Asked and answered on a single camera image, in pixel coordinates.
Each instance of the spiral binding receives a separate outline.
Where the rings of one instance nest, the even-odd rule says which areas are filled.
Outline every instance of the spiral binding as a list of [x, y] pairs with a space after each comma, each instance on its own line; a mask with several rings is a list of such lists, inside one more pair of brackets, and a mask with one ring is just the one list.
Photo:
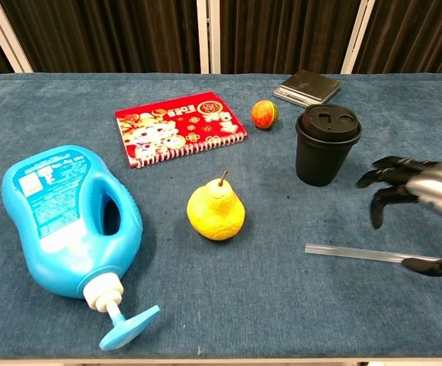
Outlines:
[[202, 143], [189, 143], [181, 147], [180, 149], [169, 149], [167, 152], [162, 154], [156, 154], [148, 159], [139, 159], [137, 168], [141, 169], [145, 165], [155, 164], [156, 162], [163, 162], [164, 160], [169, 160], [177, 158], [179, 156], [190, 155], [198, 153], [200, 151], [213, 149], [219, 146], [230, 145], [232, 143], [239, 143], [245, 139], [245, 134], [243, 132], [234, 133], [233, 135], [220, 137], [219, 140], [215, 141], [203, 141]]

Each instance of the yellow pear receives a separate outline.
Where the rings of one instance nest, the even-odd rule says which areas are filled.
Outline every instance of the yellow pear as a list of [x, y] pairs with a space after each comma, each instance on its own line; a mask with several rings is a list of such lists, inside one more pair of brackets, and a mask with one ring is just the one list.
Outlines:
[[224, 179], [227, 173], [199, 187], [187, 203], [187, 217], [192, 227], [212, 240], [236, 235], [245, 220], [242, 202]]

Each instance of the bottle label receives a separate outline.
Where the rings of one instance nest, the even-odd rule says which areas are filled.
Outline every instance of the bottle label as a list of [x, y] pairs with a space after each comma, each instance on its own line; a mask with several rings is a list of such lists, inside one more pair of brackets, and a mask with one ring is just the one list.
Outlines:
[[23, 192], [33, 211], [42, 246], [55, 247], [54, 240], [43, 238], [58, 230], [69, 236], [74, 231], [85, 231], [78, 210], [78, 193], [90, 168], [91, 162], [84, 154], [70, 149], [27, 165], [14, 176], [14, 186]]

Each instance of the coffee cup lid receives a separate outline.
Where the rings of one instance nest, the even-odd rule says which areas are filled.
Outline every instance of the coffee cup lid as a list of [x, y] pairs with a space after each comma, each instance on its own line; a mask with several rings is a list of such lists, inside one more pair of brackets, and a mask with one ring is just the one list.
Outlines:
[[313, 104], [306, 109], [301, 127], [314, 139], [340, 143], [359, 133], [360, 122], [352, 111], [342, 106]]

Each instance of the clear plastic straw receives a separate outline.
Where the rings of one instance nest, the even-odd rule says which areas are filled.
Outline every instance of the clear plastic straw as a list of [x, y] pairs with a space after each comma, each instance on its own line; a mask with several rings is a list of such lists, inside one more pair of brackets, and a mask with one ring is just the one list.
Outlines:
[[424, 257], [422, 255], [401, 254], [391, 252], [379, 252], [377, 250], [345, 248], [343, 246], [319, 246], [306, 243], [306, 253], [336, 255], [337, 257], [348, 257], [358, 259], [369, 259], [372, 261], [400, 263], [405, 258], [419, 258], [425, 261], [437, 261], [441, 258]]

